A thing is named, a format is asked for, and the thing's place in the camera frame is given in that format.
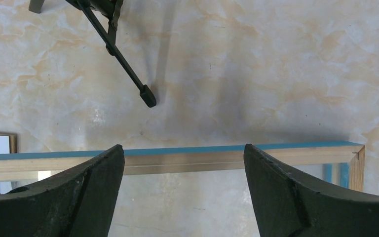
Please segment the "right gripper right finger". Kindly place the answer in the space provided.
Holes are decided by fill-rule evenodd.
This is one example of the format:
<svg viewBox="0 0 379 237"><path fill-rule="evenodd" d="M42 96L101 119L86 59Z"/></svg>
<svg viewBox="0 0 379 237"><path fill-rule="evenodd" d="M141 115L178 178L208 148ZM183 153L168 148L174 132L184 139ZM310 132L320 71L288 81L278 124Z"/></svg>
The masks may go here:
<svg viewBox="0 0 379 237"><path fill-rule="evenodd" d="M337 186L254 145L243 154L263 237L379 237L379 196Z"/></svg>

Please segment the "black microphone on tripod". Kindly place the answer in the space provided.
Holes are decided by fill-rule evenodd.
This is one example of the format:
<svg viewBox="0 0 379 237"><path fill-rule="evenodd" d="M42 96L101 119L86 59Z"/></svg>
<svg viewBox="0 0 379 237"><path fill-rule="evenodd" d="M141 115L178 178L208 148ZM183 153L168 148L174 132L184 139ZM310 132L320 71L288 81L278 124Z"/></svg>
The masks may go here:
<svg viewBox="0 0 379 237"><path fill-rule="evenodd" d="M82 11L99 36L106 44L108 53L115 57L120 65L127 72L131 80L139 90L140 97L149 108L157 105L155 95L146 84L142 84L131 66L116 46L116 34L118 21L121 14L122 0L69 0L68 3L76 9ZM93 11L100 12L108 19L108 30L105 31Z"/></svg>

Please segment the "wooden picture frame blue edge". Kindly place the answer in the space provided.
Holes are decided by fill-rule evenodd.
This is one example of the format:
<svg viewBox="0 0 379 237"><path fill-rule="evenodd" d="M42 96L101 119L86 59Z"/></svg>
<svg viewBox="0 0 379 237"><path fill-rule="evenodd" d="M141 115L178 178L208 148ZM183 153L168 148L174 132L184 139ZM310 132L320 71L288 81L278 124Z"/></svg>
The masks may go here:
<svg viewBox="0 0 379 237"><path fill-rule="evenodd" d="M365 146L347 141L260 144L288 165L325 164L325 180L356 191L364 189ZM125 175L242 169L244 146L125 150ZM58 173L98 151L0 154L0 181L35 179L40 171Z"/></svg>

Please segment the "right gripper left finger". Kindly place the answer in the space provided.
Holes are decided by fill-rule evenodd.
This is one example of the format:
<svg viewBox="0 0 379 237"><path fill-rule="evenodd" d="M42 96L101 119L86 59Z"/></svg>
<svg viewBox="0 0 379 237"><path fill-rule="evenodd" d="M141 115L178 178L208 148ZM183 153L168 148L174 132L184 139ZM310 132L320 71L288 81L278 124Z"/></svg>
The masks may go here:
<svg viewBox="0 0 379 237"><path fill-rule="evenodd" d="M125 166L115 145L79 165L0 194L0 237L106 237Z"/></svg>

